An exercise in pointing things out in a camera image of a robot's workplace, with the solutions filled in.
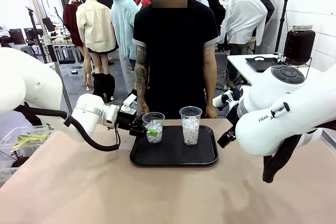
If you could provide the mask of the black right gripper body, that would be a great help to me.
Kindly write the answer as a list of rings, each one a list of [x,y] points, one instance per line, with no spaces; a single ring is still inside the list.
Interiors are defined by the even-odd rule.
[[[229,120],[229,122],[232,124],[232,127],[229,129],[229,131],[235,132],[235,127],[239,120],[239,117],[237,115],[238,105],[238,103],[234,105],[231,109],[229,109],[228,113],[226,114],[226,119]]]

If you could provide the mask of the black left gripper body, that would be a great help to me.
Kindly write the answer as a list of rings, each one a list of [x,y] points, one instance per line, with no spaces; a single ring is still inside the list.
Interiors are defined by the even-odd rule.
[[[143,122],[137,117],[135,109],[130,109],[128,112],[120,110],[117,115],[117,126],[127,131],[144,131]]]

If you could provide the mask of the person's left hand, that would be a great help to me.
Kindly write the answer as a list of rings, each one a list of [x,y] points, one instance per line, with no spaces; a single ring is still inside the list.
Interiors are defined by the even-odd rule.
[[[205,117],[208,118],[208,119],[215,119],[215,118],[217,118],[217,111],[216,111],[216,108],[213,105],[208,104],[206,106]]]

